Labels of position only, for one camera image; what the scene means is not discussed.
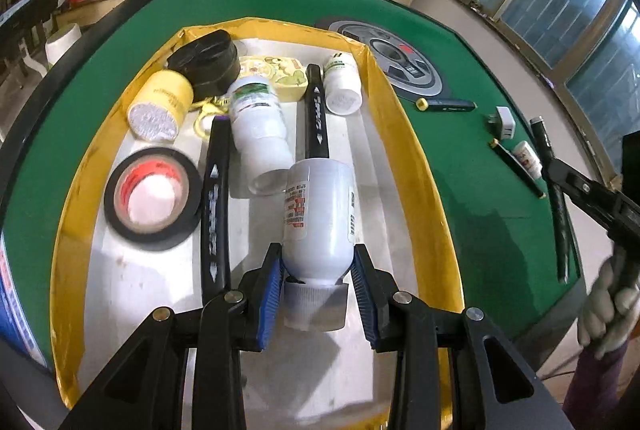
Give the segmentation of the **white gloved right hand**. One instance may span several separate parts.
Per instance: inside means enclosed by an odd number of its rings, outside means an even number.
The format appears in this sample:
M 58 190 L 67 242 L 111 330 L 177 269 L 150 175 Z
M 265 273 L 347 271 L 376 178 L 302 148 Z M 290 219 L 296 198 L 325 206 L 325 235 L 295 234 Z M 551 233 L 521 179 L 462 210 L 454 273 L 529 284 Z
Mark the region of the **white gloved right hand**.
M 578 316 L 578 342 L 597 360 L 618 350 L 639 320 L 639 264 L 615 246 Z

